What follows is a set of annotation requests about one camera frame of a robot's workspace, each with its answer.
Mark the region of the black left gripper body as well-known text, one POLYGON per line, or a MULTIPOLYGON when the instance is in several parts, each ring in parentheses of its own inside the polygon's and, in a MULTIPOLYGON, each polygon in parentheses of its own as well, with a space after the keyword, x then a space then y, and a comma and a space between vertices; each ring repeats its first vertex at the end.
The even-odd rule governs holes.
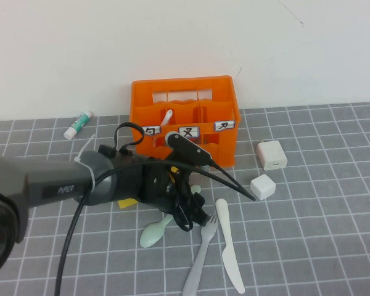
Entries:
POLYGON ((196 216, 200 213, 200 186, 170 182, 158 198, 158 209, 173 216, 196 216))

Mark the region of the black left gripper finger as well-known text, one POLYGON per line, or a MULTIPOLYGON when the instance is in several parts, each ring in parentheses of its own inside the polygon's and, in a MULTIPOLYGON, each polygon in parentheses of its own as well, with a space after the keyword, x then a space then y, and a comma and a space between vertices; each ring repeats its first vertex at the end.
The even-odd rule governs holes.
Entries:
POLYGON ((203 209, 205 199, 203 197, 194 197, 194 210, 192 212, 192 221, 200 226, 205 226, 210 219, 210 215, 203 209))
POLYGON ((189 218, 188 215, 182 209, 176 209, 173 212, 173 218, 176 224, 186 232, 189 232, 193 229, 193 221, 189 218))

